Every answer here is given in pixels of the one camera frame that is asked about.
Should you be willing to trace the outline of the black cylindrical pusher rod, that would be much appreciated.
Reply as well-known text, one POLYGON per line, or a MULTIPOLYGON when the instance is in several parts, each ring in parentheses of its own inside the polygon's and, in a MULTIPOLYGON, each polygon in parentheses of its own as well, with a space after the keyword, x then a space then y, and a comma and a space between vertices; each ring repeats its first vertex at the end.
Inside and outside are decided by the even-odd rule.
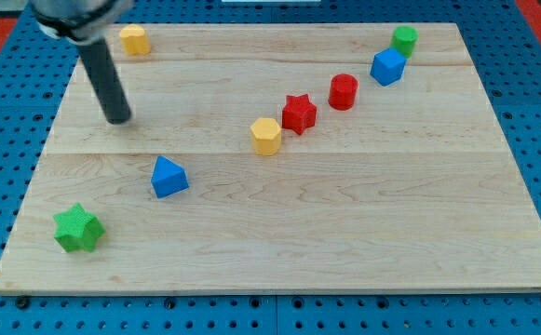
POLYGON ((125 91, 104 38, 77 47, 90 84, 109 124, 124 124, 131 118, 125 91))

